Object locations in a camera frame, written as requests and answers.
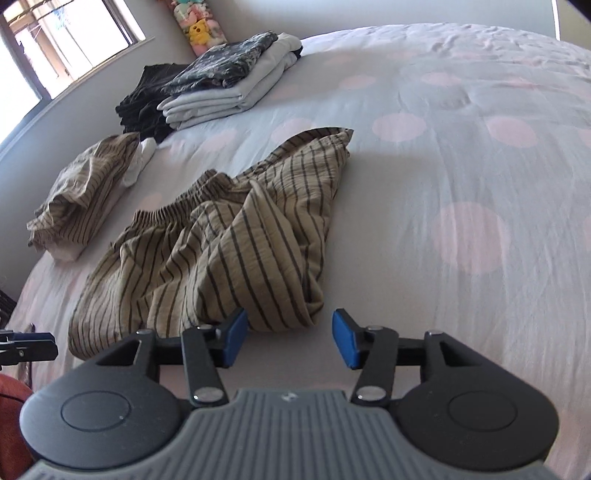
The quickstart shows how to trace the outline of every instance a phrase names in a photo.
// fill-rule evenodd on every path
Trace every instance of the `white wall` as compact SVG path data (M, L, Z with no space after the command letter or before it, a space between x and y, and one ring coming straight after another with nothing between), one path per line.
M554 37L551 0L211 0L231 41L262 30L300 38L371 25L455 22L529 30Z
M591 50L591 23L567 0L557 0L560 39Z
M13 298L39 258L27 247L26 222L59 171L86 147L121 133L115 106L133 90L145 65L194 60L163 2L126 3L148 41L67 92L0 153L0 287Z

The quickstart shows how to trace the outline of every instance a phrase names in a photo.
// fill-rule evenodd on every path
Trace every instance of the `blue gripper pad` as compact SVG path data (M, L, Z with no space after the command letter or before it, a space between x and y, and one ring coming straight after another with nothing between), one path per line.
M345 365L352 369L360 368L361 356L357 348L355 333L349 328L338 311L333 313L333 339L335 339Z
M226 348L223 350L223 363L225 368L231 367L234 364L247 333L248 315L246 314L246 310L242 310L238 314L238 318L234 322L234 325L228 330Z

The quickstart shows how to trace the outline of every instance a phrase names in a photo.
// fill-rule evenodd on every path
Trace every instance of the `white bed cover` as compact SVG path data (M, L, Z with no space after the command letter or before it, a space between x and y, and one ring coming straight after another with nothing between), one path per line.
M547 394L560 434L547 465L591 470L591 52L474 25L361 28L309 38L252 110L168 137L74 264L45 255L11 328L53 332L60 356L34 388L76 364L67 325L110 241L136 209L171 202L207 168L237 174L313 126L355 129L337 195L319 326L252 334L222 372L241 387L342 388L330 317L401 336L446 331ZM186 395L179 368L163 383ZM396 392L418 383L399 368Z

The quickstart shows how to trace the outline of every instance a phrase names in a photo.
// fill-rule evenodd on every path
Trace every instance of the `plush toy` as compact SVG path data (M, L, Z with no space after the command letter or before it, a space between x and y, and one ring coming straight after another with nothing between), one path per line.
M191 25L201 20L187 4L179 4L174 7L174 17L183 29L189 28Z
M213 19L207 0L165 1L197 57L216 45L228 42L219 23Z
M213 45L220 45L227 42L219 23L211 19L206 20L206 23L209 28L209 34L212 36Z
M189 39L192 44L207 45L207 42L212 38L205 20L199 20L189 27Z
M197 18L197 21L199 21L203 18L203 13L201 12L201 9L199 8L199 6L195 5L192 2L189 3L189 10L188 11L191 12Z

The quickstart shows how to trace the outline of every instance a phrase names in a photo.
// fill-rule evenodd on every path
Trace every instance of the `gray gripper base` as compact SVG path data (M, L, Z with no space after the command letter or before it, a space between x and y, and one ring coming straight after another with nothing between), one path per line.
M134 465L81 472L38 462L21 478L557 480L541 463L501 473L443 465L412 446L385 410L348 403L339 390L243 390L228 405L192 412L165 448Z

